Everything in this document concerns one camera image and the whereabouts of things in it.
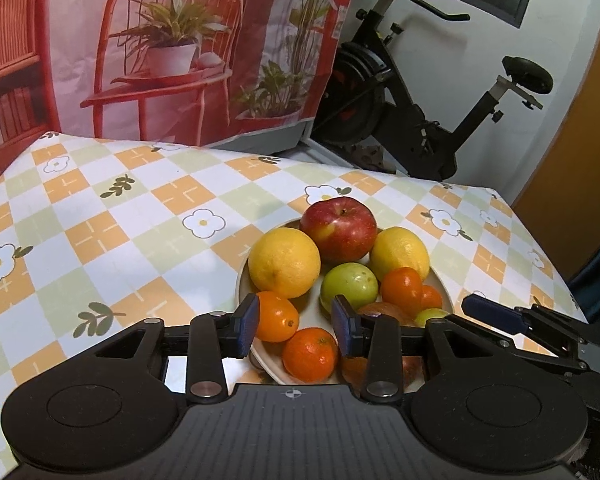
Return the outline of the large green apple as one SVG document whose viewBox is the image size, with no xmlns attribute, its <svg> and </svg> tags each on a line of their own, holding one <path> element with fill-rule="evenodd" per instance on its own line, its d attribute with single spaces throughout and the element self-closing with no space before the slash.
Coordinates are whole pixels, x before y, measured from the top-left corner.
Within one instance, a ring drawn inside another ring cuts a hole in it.
<svg viewBox="0 0 600 480">
<path fill-rule="evenodd" d="M 332 300 L 342 295 L 354 310 L 375 302 L 378 296 L 378 281 L 367 266 L 357 262 L 341 263 L 329 270 L 322 281 L 321 306 L 332 312 Z"/>
</svg>

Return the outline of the checkered floral tablecloth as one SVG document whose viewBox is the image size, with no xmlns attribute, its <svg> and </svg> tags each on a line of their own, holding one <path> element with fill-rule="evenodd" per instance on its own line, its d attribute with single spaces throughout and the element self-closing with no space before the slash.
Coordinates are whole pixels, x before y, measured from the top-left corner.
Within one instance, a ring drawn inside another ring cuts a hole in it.
<svg viewBox="0 0 600 480">
<path fill-rule="evenodd" d="M 0 177 L 0 413 L 18 385 L 143 318 L 233 309 L 251 245 L 337 196 L 416 233 L 453 306 L 474 293 L 580 315 L 490 188 L 46 133 Z M 0 478 L 12 466 L 0 425 Z"/>
</svg>

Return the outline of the wooden door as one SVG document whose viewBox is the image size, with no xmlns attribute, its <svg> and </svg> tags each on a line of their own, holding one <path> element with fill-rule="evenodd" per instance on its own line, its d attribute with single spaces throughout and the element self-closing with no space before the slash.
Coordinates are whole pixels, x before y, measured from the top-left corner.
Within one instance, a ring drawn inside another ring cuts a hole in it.
<svg viewBox="0 0 600 480">
<path fill-rule="evenodd" d="M 514 211 L 565 280 L 600 249 L 600 39 L 556 140 Z"/>
</svg>

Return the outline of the yellow lemon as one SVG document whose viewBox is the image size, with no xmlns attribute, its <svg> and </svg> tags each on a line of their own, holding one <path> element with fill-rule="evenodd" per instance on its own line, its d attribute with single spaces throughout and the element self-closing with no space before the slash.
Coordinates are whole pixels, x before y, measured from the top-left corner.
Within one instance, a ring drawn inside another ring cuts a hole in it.
<svg viewBox="0 0 600 480">
<path fill-rule="evenodd" d="M 380 282 L 389 272 L 401 268 L 415 270 L 425 281 L 430 271 L 430 260 L 425 244 L 414 232 L 393 226 L 377 235 L 368 266 Z"/>
</svg>

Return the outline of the pink printed backdrop cloth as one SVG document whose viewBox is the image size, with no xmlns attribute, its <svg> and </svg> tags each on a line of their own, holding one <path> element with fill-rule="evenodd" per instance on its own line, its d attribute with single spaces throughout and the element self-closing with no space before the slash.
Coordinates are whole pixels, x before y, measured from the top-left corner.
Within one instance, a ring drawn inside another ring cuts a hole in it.
<svg viewBox="0 0 600 480">
<path fill-rule="evenodd" d="M 273 154 L 314 121 L 351 0 L 0 0 L 0 174 L 41 134 Z"/>
</svg>

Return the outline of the small green apple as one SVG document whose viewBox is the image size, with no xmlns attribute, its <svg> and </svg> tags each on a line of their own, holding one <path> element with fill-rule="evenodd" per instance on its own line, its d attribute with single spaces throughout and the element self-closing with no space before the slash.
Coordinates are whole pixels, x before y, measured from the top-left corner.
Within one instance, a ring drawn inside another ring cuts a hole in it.
<svg viewBox="0 0 600 480">
<path fill-rule="evenodd" d="M 414 323 L 418 327 L 424 328 L 426 326 L 426 323 L 429 320 L 436 320 L 437 318 L 445 318 L 447 315 L 449 315 L 449 312 L 445 311 L 443 309 L 438 309 L 438 308 L 424 309 L 424 310 L 421 310 L 418 315 L 416 315 L 416 318 L 414 318 Z"/>
</svg>

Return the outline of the bright red apple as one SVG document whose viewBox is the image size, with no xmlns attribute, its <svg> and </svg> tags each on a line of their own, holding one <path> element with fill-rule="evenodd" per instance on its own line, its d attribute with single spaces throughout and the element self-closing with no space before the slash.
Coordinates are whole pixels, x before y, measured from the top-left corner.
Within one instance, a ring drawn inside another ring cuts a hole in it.
<svg viewBox="0 0 600 480">
<path fill-rule="evenodd" d="M 372 212 L 351 197 L 321 200 L 300 218 L 300 230 L 311 237 L 324 262 L 361 260 L 375 244 L 378 226 Z"/>
</svg>

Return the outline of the round yellow orange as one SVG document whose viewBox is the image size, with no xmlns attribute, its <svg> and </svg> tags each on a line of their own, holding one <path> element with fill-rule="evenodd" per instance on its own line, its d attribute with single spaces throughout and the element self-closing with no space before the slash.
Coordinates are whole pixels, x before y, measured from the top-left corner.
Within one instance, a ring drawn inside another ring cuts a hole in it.
<svg viewBox="0 0 600 480">
<path fill-rule="evenodd" d="M 294 299 L 308 292 L 321 273 L 314 241 L 298 229 L 277 228 L 251 248 L 248 270 L 257 289 Z"/>
</svg>

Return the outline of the orange tangerine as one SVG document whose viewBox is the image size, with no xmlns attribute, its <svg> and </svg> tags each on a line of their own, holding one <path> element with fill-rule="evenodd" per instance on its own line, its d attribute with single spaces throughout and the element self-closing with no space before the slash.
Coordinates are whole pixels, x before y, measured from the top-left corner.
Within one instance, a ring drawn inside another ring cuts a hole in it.
<svg viewBox="0 0 600 480">
<path fill-rule="evenodd" d="M 380 296 L 383 302 L 394 304 L 405 315 L 416 318 L 422 310 L 422 279 L 408 266 L 394 269 L 382 279 Z"/>
<path fill-rule="evenodd" d="M 430 285 L 422 286 L 422 310 L 442 309 L 443 300 L 440 292 Z"/>
<path fill-rule="evenodd" d="M 264 342 L 284 342 L 298 330 L 299 312 L 276 292 L 258 292 L 259 324 L 256 337 Z"/>
<path fill-rule="evenodd" d="M 309 327 L 298 330 L 284 345 L 283 366 L 292 377 L 314 384 L 324 382 L 338 361 L 338 346 L 327 330 Z"/>
</svg>

